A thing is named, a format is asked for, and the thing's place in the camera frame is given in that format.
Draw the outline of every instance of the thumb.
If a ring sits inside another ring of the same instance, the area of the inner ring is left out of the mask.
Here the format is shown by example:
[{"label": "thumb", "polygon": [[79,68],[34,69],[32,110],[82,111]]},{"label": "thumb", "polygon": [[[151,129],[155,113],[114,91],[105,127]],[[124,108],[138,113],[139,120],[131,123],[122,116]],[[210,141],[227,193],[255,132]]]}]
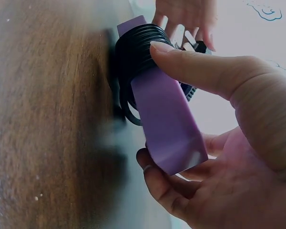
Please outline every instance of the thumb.
[{"label": "thumb", "polygon": [[[170,77],[230,101],[236,90],[243,89],[241,85],[269,70],[268,65],[255,57],[205,55],[177,50],[161,42],[151,42],[150,52],[156,64]],[[256,61],[264,68],[256,71]]]}]

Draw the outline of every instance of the purple tape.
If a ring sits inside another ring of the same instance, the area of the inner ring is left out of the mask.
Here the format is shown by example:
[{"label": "purple tape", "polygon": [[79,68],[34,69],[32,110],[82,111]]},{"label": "purple tape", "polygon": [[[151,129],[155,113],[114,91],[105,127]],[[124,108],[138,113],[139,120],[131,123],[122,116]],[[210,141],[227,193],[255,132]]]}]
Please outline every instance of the purple tape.
[{"label": "purple tape", "polygon": [[[119,35],[142,24],[144,16],[120,24]],[[154,67],[136,76],[131,86],[149,152],[165,173],[174,175],[208,159],[179,82]]]}]

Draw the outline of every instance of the blue marking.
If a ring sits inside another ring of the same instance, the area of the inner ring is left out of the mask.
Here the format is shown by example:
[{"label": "blue marking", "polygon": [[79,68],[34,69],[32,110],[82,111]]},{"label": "blue marking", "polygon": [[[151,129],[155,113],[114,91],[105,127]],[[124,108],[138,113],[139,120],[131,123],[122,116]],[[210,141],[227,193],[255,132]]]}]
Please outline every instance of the blue marking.
[{"label": "blue marking", "polygon": [[275,13],[275,11],[273,11],[272,9],[270,10],[270,13],[266,13],[266,12],[264,11],[264,9],[262,9],[262,12],[263,12],[264,14],[266,14],[266,15],[271,15],[271,14]]},{"label": "blue marking", "polygon": [[[278,18],[273,18],[273,19],[268,19],[268,18],[265,18],[261,15],[260,11],[258,11],[255,6],[253,5],[250,5],[249,3],[247,3],[247,6],[251,6],[257,13],[258,15],[262,18],[262,19],[265,19],[266,21],[275,21],[275,20],[279,20],[279,19],[282,19],[283,17],[283,14],[282,14],[282,11],[280,10],[280,16]],[[262,12],[265,14],[265,15],[271,15],[273,13],[275,13],[275,11],[271,10],[271,13],[265,13],[263,10]]]},{"label": "blue marking", "polygon": [[277,68],[280,68],[280,69],[283,69],[286,71],[286,68],[281,67],[277,62],[272,61],[272,60],[267,60],[267,61],[271,61],[271,62],[275,63]]}]

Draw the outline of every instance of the black coil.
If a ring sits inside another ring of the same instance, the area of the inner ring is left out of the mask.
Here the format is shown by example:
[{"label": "black coil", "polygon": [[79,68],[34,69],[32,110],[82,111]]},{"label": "black coil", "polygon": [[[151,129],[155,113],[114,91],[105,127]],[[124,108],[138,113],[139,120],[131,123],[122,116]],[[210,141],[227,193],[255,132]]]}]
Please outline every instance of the black coil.
[{"label": "black coil", "polygon": [[[144,24],[129,30],[115,45],[115,57],[119,67],[120,105],[125,117],[135,125],[141,125],[141,120],[132,114],[128,105],[137,110],[131,81],[146,70],[156,67],[150,55],[151,41],[173,46],[165,31],[154,24]],[[187,100],[190,101],[195,88],[184,83],[180,84]]]}]

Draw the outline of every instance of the wooden surface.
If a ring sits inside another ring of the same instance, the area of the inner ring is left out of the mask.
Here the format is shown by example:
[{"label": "wooden surface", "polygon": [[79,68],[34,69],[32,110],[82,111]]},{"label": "wooden surface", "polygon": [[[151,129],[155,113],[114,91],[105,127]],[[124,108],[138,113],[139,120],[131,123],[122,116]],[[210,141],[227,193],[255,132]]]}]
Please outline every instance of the wooden surface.
[{"label": "wooden surface", "polygon": [[132,16],[127,0],[0,0],[0,229],[170,227],[138,148],[97,142],[108,49]]}]

